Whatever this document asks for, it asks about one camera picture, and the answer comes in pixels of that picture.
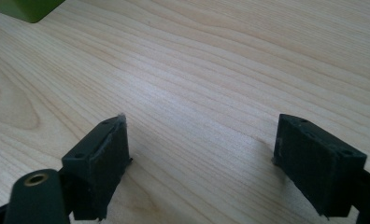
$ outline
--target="green box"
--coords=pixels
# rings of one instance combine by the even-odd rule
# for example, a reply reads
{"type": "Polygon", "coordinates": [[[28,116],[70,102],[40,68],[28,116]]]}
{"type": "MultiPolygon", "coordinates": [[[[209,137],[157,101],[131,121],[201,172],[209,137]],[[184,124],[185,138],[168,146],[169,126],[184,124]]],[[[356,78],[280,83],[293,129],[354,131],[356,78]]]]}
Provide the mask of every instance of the green box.
{"type": "Polygon", "coordinates": [[[31,23],[42,20],[64,0],[0,0],[0,12],[31,23]]]}

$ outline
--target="wooden table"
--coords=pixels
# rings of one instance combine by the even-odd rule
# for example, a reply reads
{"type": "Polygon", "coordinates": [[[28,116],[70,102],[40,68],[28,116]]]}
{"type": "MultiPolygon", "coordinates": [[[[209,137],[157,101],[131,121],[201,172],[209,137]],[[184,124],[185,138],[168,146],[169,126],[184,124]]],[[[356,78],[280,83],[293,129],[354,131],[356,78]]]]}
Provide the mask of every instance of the wooden table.
{"type": "Polygon", "coordinates": [[[368,155],[370,0],[67,0],[0,14],[0,205],[12,184],[125,113],[128,168],[103,223],[319,217],[273,166],[278,114],[368,155]]]}

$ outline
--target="green container corner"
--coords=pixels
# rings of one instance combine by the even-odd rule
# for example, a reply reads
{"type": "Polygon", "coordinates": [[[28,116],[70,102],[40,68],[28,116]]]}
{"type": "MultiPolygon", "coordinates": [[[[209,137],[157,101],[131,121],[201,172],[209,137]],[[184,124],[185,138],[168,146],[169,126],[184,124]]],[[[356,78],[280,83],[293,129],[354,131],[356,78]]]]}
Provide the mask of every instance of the green container corner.
{"type": "Polygon", "coordinates": [[[42,20],[64,0],[0,0],[0,13],[31,23],[42,20]]]}

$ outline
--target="tabletop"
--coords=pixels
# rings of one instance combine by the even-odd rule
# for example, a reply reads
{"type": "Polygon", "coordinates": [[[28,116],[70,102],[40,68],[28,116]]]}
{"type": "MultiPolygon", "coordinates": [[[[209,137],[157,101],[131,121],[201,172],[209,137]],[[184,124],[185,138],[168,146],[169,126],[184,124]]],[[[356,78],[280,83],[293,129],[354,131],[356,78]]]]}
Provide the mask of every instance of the tabletop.
{"type": "Polygon", "coordinates": [[[66,0],[34,24],[0,14],[0,205],[120,113],[134,162],[102,223],[354,223],[355,208],[320,217],[271,159],[285,113],[367,154],[370,171],[370,0],[66,0]]]}

